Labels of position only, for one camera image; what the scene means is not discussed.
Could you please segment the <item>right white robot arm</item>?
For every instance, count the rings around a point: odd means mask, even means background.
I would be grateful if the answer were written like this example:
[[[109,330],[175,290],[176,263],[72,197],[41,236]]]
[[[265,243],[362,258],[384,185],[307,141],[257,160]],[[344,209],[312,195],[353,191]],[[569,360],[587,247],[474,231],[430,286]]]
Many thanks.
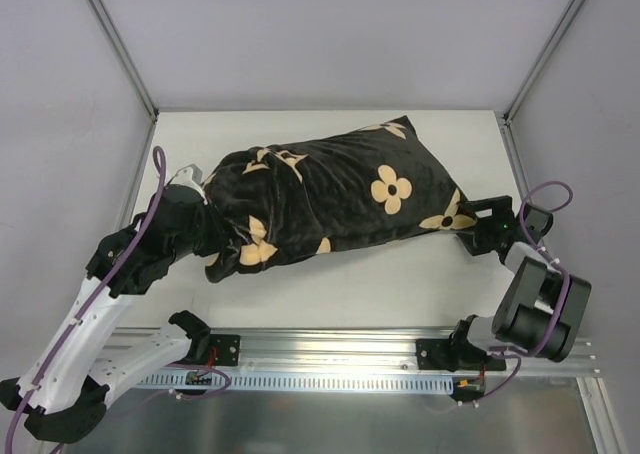
[[[542,245],[553,213],[530,202],[515,213],[509,196],[463,201],[459,207],[464,214],[489,212],[459,236],[467,252],[496,253],[514,277],[492,317],[470,315],[458,322],[449,336],[450,361],[469,369],[488,358],[481,341],[470,335],[476,327],[490,330],[501,347],[521,356],[562,362],[575,343],[592,286],[570,274]]]

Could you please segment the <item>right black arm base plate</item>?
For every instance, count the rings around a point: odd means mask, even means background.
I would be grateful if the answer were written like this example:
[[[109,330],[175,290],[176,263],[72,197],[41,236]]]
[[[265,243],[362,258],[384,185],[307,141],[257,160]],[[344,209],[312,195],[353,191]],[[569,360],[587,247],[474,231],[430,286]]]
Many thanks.
[[[504,372],[506,362],[495,359],[469,341],[427,338],[415,341],[419,370]]]

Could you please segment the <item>black pillowcase with beige flowers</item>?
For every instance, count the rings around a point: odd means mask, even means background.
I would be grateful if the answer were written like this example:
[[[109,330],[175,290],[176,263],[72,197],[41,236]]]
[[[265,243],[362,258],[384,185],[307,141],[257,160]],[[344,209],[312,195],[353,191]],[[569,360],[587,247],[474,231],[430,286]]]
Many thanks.
[[[406,116],[233,152],[203,191],[226,235],[205,268],[211,283],[477,223]]]

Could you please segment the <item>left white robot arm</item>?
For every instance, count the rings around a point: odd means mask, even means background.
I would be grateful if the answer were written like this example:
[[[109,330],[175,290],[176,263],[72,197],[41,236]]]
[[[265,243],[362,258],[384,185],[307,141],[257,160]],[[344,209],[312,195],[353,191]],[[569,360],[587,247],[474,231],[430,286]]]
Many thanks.
[[[37,440],[72,444],[87,436],[129,389],[170,365],[201,368],[238,363],[240,338],[215,334],[195,314],[172,314],[159,331],[105,360],[98,356],[129,308],[169,268],[201,254],[224,234],[199,186],[162,186],[146,212],[104,237],[86,267],[80,291],[35,365],[1,383],[1,403],[13,411],[5,450],[17,425]]]

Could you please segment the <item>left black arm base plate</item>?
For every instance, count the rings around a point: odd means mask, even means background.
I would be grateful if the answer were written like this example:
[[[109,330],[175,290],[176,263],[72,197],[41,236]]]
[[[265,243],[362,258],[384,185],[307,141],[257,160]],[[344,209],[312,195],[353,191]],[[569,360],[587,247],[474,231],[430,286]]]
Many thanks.
[[[204,350],[199,356],[199,364],[209,367],[235,367],[239,363],[241,336],[235,334],[210,334]]]

